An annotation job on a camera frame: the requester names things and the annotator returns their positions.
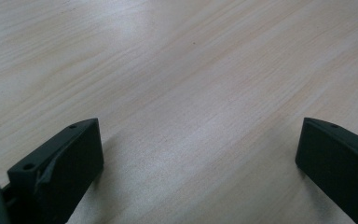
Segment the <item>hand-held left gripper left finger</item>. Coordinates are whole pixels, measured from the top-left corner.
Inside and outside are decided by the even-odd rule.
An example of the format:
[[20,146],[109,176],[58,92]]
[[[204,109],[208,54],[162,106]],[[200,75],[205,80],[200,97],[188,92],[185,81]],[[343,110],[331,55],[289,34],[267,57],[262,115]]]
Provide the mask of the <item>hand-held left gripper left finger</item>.
[[103,169],[97,119],[71,124],[8,171],[16,224],[65,224]]

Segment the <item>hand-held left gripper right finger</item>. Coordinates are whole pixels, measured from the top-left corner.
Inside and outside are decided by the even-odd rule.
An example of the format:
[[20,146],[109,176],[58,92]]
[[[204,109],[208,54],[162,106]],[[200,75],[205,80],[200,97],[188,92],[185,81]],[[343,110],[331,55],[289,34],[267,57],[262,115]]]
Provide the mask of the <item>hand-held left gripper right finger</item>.
[[358,135],[334,123],[305,118],[296,165],[358,224]]

